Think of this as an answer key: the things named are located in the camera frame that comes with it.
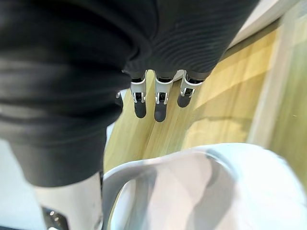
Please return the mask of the right robot hand black cloth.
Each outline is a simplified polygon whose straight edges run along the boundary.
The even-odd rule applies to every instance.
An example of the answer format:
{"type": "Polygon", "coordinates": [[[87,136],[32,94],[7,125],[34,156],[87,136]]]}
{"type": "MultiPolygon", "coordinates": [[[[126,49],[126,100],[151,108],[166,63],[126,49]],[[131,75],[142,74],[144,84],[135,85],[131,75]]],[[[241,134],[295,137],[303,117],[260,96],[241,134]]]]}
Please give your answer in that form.
{"type": "Polygon", "coordinates": [[[0,137],[43,229],[100,230],[106,129],[133,74],[209,76],[256,0],[3,0],[0,137]]]}

